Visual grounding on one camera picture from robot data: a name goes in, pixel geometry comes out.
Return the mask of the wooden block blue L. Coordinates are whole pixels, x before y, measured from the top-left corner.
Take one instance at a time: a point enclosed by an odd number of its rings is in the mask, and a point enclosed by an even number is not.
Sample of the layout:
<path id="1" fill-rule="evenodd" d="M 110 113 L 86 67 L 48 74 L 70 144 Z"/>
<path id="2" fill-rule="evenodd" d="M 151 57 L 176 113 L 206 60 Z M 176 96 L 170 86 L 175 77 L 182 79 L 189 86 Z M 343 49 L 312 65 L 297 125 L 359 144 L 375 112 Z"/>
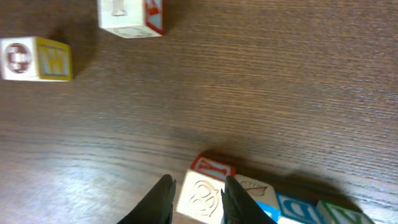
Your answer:
<path id="1" fill-rule="evenodd" d="M 278 224 L 325 224 L 314 204 L 279 192 L 276 197 L 281 212 Z"/>

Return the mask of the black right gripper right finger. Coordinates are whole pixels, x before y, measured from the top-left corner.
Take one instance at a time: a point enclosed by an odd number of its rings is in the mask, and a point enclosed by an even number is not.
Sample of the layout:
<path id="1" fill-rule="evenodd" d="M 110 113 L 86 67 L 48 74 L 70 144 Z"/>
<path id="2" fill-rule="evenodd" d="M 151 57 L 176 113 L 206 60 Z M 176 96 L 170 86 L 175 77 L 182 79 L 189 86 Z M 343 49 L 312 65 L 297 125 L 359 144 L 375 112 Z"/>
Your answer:
<path id="1" fill-rule="evenodd" d="M 226 177 L 221 199 L 225 224 L 276 224 L 233 176 Z"/>

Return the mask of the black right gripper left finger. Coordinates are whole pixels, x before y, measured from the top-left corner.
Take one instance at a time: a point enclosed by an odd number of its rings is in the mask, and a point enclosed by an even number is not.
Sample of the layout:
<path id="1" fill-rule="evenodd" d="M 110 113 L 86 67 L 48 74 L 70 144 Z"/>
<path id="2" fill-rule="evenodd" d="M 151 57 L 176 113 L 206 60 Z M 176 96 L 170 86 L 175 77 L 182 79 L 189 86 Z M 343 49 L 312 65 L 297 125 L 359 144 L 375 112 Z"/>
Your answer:
<path id="1" fill-rule="evenodd" d="M 163 175 L 118 224 L 171 224 L 175 191 L 176 180 Z"/>

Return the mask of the wooden block red Q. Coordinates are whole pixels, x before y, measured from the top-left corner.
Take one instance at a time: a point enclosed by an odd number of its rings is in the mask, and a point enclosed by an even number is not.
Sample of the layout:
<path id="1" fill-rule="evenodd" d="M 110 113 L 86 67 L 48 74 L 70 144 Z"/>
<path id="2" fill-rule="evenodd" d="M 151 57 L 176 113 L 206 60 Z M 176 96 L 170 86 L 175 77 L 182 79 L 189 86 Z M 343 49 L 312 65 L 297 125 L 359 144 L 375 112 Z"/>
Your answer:
<path id="1" fill-rule="evenodd" d="M 176 211 L 202 223 L 221 224 L 221 191 L 226 177 L 235 173 L 232 165 L 200 154 L 185 174 Z"/>

